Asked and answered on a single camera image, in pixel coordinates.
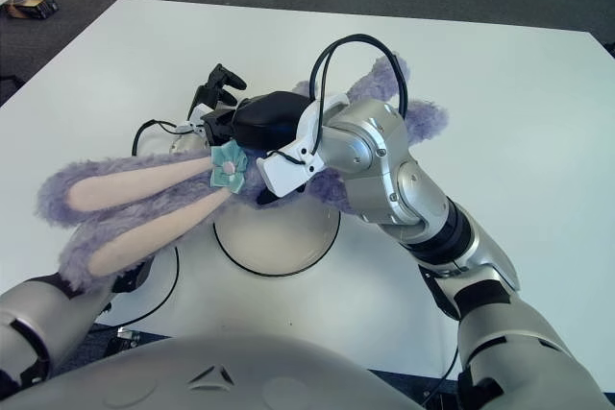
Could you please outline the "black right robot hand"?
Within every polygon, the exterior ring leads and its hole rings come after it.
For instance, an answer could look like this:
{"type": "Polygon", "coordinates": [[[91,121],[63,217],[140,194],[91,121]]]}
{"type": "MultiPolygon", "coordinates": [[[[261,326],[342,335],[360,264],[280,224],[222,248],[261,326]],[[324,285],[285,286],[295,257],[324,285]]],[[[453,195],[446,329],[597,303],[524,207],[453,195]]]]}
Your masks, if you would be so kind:
{"type": "Polygon", "coordinates": [[[214,109],[200,117],[214,159],[214,184],[229,186],[241,202],[256,209],[281,205],[257,166],[257,160],[294,141],[309,98],[275,91],[247,98],[232,108],[214,109]]]}

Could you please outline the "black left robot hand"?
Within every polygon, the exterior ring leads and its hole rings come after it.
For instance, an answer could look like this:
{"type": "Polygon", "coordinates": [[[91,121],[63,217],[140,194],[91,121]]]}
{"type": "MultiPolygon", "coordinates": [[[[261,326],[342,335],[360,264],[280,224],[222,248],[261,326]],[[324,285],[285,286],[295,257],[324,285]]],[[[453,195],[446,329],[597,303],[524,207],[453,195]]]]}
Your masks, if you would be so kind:
{"type": "Polygon", "coordinates": [[[243,79],[223,64],[218,63],[209,73],[207,82],[197,87],[188,110],[188,116],[191,116],[195,108],[201,104],[206,105],[210,109],[216,109],[218,103],[235,107],[237,99],[226,89],[226,86],[240,91],[247,88],[247,84],[243,79]]]}

